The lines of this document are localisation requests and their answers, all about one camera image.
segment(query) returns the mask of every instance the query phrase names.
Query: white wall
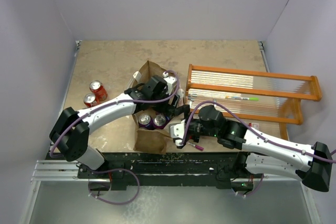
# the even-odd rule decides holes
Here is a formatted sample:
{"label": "white wall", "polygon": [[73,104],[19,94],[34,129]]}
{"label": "white wall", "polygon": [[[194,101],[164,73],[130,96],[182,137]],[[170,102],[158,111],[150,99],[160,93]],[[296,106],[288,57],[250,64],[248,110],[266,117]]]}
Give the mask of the white wall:
{"label": "white wall", "polygon": [[265,40],[288,0],[55,0],[76,39]]}
{"label": "white wall", "polygon": [[[327,143],[336,148],[336,0],[290,0],[266,41],[266,57],[273,72],[316,75],[321,102],[302,104],[305,122],[288,127],[293,141]],[[324,223],[336,219],[336,167],[329,193],[314,192]]]}
{"label": "white wall", "polygon": [[75,48],[53,0],[0,0],[0,223],[19,223]]}

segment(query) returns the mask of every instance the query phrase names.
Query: red soda can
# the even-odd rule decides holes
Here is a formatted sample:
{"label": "red soda can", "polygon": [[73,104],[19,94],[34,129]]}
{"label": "red soda can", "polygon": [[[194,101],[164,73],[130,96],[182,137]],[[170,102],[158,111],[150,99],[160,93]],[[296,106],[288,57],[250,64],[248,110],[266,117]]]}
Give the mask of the red soda can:
{"label": "red soda can", "polygon": [[93,81],[90,84],[90,90],[96,95],[99,101],[104,101],[107,98],[106,89],[100,81]]}
{"label": "red soda can", "polygon": [[98,100],[95,94],[87,94],[84,97],[84,104],[86,105],[86,107],[90,108],[100,104],[100,101]]}

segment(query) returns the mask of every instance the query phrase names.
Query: pink marker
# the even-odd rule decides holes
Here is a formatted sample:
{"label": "pink marker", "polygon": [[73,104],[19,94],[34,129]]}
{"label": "pink marker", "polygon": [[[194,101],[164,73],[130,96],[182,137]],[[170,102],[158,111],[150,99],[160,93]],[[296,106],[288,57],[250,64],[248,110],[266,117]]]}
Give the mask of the pink marker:
{"label": "pink marker", "polygon": [[198,150],[200,150],[200,151],[204,150],[203,147],[200,147],[200,146],[197,145],[197,144],[193,144],[193,143],[190,143],[190,142],[187,142],[187,143],[189,143],[189,145],[192,145],[193,147],[195,147],[196,149],[198,149]]}

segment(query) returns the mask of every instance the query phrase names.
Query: dish rack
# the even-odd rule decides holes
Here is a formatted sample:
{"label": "dish rack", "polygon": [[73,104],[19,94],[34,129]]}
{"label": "dish rack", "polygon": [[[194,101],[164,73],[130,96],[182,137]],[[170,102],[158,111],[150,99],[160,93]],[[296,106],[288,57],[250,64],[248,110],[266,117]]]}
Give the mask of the dish rack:
{"label": "dish rack", "polygon": [[[301,100],[320,101],[316,76],[195,66],[188,70],[185,101],[193,110],[200,102],[223,104],[241,119],[279,123],[287,140],[287,123],[302,124]],[[232,116],[222,108],[225,117]]]}

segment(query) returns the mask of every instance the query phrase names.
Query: pen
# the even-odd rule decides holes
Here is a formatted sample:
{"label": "pen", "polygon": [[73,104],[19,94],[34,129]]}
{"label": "pen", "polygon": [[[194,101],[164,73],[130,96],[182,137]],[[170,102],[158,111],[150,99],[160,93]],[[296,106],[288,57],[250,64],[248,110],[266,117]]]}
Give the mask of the pen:
{"label": "pen", "polygon": [[226,96],[227,99],[235,99],[235,100],[250,100],[250,101],[259,101],[257,97],[229,97]]}
{"label": "pen", "polygon": [[204,148],[203,148],[203,147],[200,147],[200,146],[199,146],[199,145],[197,145],[197,144],[193,144],[193,143],[190,143],[190,142],[187,142],[187,143],[189,143],[189,145],[191,145],[191,146],[195,147],[196,149],[198,149],[198,150],[200,150],[200,151],[204,150]]}

